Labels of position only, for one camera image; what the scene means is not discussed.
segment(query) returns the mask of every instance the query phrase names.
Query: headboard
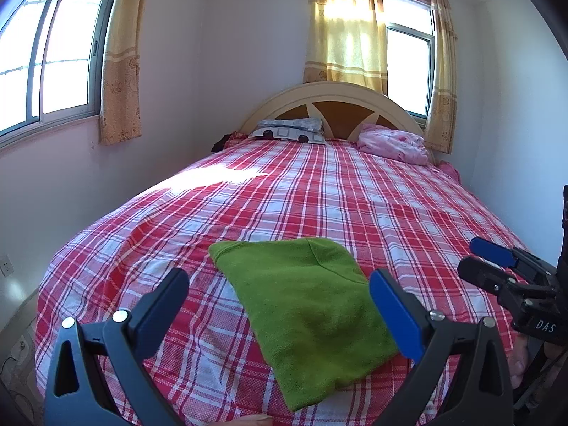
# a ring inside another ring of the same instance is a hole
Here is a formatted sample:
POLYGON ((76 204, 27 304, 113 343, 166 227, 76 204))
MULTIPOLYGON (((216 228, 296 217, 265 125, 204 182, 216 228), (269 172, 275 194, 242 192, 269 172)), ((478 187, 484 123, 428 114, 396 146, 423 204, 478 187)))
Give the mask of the headboard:
POLYGON ((326 138, 355 142, 363 123, 376 123, 422 136, 402 107, 372 89, 342 82, 307 83, 288 89, 262 104, 240 129, 250 134, 264 119, 322 119, 326 138))

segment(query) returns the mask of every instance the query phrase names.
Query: screw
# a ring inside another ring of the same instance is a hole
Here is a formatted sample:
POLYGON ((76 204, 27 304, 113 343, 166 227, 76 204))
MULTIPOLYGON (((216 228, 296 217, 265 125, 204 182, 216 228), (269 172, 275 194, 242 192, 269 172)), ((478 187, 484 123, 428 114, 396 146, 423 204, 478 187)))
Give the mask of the screw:
POLYGON ((446 318, 446 316, 442 311, 434 310, 430 311, 430 318, 435 322, 441 322, 442 320, 444 320, 444 318, 446 318))
POLYGON ((495 319, 493 317, 485 317, 484 318, 484 325, 487 328, 493 328, 495 327, 497 324, 497 322, 495 321, 495 319))
POLYGON ((127 318, 129 318, 129 312, 122 309, 113 314, 113 320, 117 323, 124 322, 127 318))
POLYGON ((75 325, 75 319, 73 317, 67 317, 62 323, 61 326, 63 328, 71 328, 75 325))

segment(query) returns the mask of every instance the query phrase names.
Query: window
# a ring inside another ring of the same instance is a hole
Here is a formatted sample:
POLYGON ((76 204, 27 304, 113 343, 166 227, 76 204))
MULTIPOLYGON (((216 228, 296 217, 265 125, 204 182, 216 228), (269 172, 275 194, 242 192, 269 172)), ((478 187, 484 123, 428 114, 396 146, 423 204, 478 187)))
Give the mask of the window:
POLYGON ((430 6, 383 0, 387 22, 388 97, 425 123, 434 83, 435 39, 430 6))
POLYGON ((0 31, 0 143, 100 112, 113 0, 26 0, 0 31))

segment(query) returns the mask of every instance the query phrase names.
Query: curtain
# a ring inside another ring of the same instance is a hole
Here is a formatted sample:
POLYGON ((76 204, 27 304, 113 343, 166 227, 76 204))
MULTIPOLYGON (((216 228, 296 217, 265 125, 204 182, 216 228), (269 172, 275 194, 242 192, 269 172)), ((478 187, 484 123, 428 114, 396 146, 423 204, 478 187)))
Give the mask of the curtain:
POLYGON ((457 36, 454 32, 448 0, 432 0, 432 14, 436 27, 436 70, 432 104, 426 123, 424 140, 428 148, 450 154, 452 152, 457 107, 457 75, 455 70, 457 36))
POLYGON ((310 0, 304 83, 335 81, 387 94, 383 0, 310 0))
POLYGON ((105 145, 142 135, 138 39, 144 0, 115 0, 107 33, 100 109, 100 142, 105 145))

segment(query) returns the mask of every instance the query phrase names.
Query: green cloth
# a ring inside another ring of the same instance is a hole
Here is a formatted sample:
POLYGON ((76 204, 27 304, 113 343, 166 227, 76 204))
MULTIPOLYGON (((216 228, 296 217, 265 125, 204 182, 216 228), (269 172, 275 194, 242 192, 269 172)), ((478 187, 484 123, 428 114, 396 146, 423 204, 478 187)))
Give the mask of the green cloth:
POLYGON ((349 252, 328 239, 218 242, 209 253, 245 308, 291 411, 397 354, 349 252))

